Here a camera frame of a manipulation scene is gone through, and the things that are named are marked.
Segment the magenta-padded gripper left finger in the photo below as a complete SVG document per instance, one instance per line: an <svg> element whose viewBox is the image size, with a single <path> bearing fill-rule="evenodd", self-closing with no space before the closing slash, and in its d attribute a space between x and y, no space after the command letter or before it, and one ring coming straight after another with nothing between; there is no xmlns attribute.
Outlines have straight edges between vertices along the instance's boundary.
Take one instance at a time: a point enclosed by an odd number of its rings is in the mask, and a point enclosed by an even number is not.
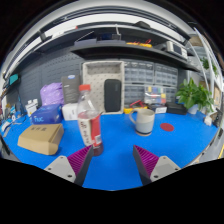
<svg viewBox="0 0 224 224"><path fill-rule="evenodd" d="M82 186L93 154L92 146L84 147L68 157L57 157L45 171Z"/></svg>

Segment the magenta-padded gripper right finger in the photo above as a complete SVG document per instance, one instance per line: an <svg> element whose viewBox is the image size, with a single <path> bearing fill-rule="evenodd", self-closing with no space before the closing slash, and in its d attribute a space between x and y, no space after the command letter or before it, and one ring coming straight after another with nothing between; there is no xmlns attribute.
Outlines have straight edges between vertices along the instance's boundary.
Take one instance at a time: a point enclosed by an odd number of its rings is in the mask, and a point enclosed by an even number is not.
<svg viewBox="0 0 224 224"><path fill-rule="evenodd" d="M158 157L137 145L133 146L133 157L143 186L180 170L167 156Z"/></svg>

